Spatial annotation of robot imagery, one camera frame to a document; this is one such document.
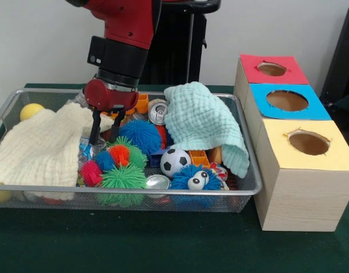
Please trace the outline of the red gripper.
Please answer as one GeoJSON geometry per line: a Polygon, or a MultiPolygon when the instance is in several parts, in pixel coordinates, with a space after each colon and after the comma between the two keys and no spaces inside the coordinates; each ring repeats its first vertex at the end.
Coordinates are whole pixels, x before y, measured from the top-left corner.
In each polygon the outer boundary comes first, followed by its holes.
{"type": "Polygon", "coordinates": [[[121,121],[125,117],[125,111],[136,106],[138,95],[136,88],[109,84],[97,78],[90,80],[84,88],[84,96],[88,105],[96,109],[92,113],[93,124],[89,143],[97,143],[100,135],[101,111],[120,110],[112,124],[109,138],[110,142],[115,142],[119,135],[121,121]]]}

